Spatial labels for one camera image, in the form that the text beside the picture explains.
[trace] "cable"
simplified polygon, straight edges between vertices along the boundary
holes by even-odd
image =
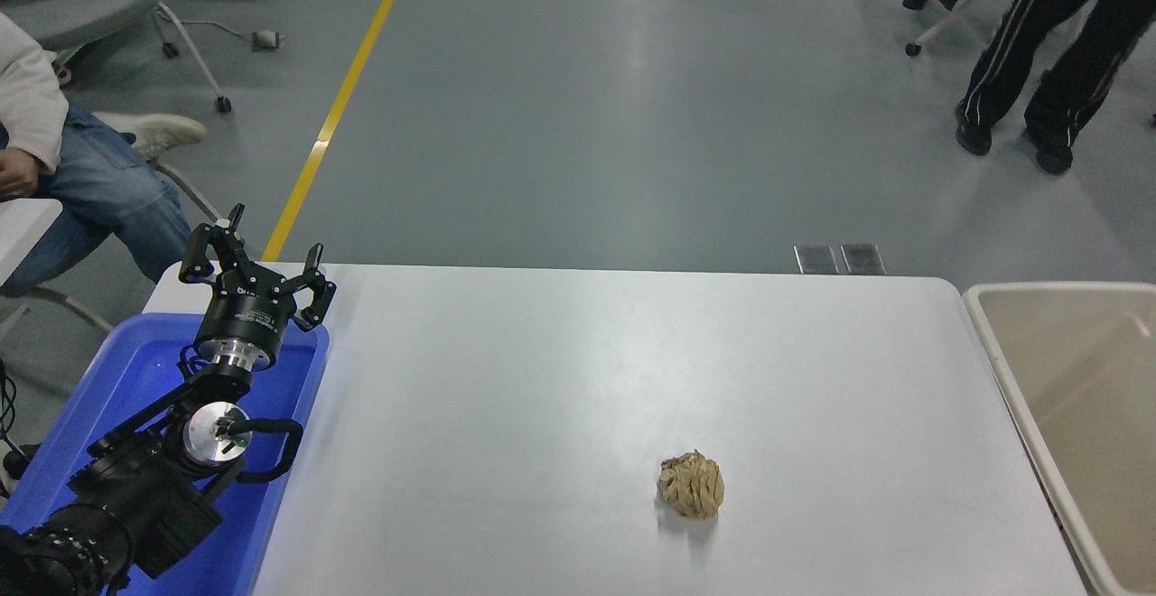
[[[197,350],[197,345],[185,345],[185,348],[180,349],[180,358],[177,360],[177,368],[180,368],[180,374],[184,374],[185,379],[192,378],[209,363],[207,358],[201,357],[199,353],[190,357],[188,353],[192,350]]]
[[[13,452],[20,453],[27,460],[28,456],[24,452],[13,442],[8,432],[12,431],[13,423],[16,422],[16,382],[12,381],[8,377],[8,370],[3,366],[3,360],[0,358],[0,439],[3,439],[8,447],[12,447]],[[12,499],[12,493],[8,492],[8,486],[0,482],[0,497],[5,499]]]
[[[161,16],[161,20],[165,21],[165,23],[172,23],[172,17],[171,16],[165,15],[164,13],[161,13],[160,16]],[[184,24],[212,24],[213,27],[223,29],[223,31],[228,31],[229,33],[232,33],[234,36],[236,36],[238,38],[242,38],[244,40],[249,40],[251,38],[251,36],[249,36],[249,33],[242,33],[239,31],[235,31],[235,29],[230,29],[230,28],[228,28],[228,25],[216,23],[216,21],[212,21],[212,20],[181,20],[180,22],[184,23]]]

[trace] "hand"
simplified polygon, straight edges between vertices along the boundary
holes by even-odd
[[[32,196],[40,186],[40,163],[23,149],[0,149],[0,198]]]

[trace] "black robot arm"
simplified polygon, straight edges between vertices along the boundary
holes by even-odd
[[[198,358],[178,362],[184,382],[90,445],[91,462],[68,482],[75,499],[47,522],[23,534],[0,527],[0,596],[111,595],[133,565],[156,579],[220,526],[213,502],[231,482],[271,482],[292,465],[301,424],[250,419],[236,402],[276,363],[289,320],[320,325],[336,285],[320,270],[321,245],[291,280],[249,260],[243,213],[237,204],[224,225],[197,226],[186,247],[179,280],[212,284],[213,297],[188,347]],[[313,300],[298,311],[294,295],[305,288]],[[245,472],[254,434],[286,444],[275,467]]]

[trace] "crumpled brown paper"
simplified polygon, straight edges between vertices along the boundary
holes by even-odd
[[[662,461],[658,490],[679,514],[694,520],[709,520],[717,515],[726,491],[718,463],[697,449]]]

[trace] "yellow floor line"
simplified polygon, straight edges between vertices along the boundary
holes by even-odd
[[[277,218],[277,225],[273,229],[268,245],[265,245],[261,262],[274,262],[274,260],[281,258],[281,249],[286,246],[286,239],[289,239],[289,231],[292,230],[294,222],[297,222],[297,214],[301,213],[301,206],[304,204],[305,196],[309,194],[310,187],[313,186],[313,177],[317,176],[318,167],[321,167],[321,159],[329,149],[333,132],[338,131],[341,116],[346,112],[346,105],[349,103],[349,97],[357,87],[362,69],[365,67],[369,54],[373,51],[373,45],[381,32],[385,18],[390,15],[391,7],[393,7],[393,0],[381,0],[381,5],[377,8],[377,14],[373,15],[373,21],[369,25],[369,30],[365,31],[365,37],[362,38],[357,55],[354,57],[354,62],[349,66],[349,73],[346,73],[346,81],[341,82],[338,97],[333,99],[333,105],[329,106],[329,114],[326,116],[321,132],[317,135],[317,142],[313,143],[313,151],[310,151],[309,157],[305,159],[305,167],[302,169],[301,176],[297,177],[297,185],[294,185],[292,193],[289,194],[289,201],[286,201],[284,209],[281,210],[281,218]]]

